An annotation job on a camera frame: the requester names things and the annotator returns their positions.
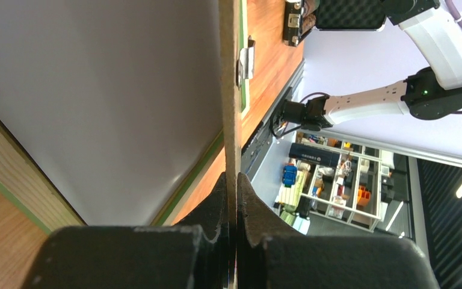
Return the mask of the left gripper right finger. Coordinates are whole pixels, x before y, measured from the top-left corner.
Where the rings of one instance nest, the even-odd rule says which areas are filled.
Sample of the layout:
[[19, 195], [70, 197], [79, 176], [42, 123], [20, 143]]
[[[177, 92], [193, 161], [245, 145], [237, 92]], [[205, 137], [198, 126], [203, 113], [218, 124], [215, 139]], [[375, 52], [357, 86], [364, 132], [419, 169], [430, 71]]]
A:
[[237, 176], [239, 288], [438, 288], [416, 244], [389, 235], [308, 236]]

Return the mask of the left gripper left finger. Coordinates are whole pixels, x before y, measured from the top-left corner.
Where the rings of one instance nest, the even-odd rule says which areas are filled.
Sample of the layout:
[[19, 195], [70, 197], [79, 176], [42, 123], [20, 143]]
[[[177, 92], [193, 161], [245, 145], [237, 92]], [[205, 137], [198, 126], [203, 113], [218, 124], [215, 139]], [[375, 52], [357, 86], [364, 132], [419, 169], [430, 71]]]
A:
[[66, 226], [42, 244], [23, 288], [226, 288], [226, 177], [172, 226]]

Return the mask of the brown frame backing board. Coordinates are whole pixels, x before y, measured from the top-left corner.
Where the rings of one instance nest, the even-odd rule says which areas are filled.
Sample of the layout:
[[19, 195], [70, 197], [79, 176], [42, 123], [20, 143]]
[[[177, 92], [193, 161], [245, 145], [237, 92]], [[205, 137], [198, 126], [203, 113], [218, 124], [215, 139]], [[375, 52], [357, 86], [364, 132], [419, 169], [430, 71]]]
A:
[[239, 1], [218, 1], [221, 57], [221, 104], [226, 158], [229, 222], [237, 220], [237, 176], [241, 161], [241, 91], [237, 85]]

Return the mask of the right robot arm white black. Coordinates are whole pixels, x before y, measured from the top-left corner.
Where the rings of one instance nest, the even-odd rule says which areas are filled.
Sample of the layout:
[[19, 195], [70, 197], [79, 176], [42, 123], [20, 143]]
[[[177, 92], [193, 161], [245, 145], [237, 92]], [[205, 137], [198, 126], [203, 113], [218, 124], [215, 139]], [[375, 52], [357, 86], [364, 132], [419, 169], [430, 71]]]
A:
[[313, 30], [376, 31], [386, 21], [411, 38], [428, 67], [365, 92], [282, 100], [269, 119], [275, 137], [290, 133], [289, 124], [318, 132], [376, 115], [437, 120], [462, 114], [462, 13], [452, 1], [287, 1], [283, 41], [294, 47]]

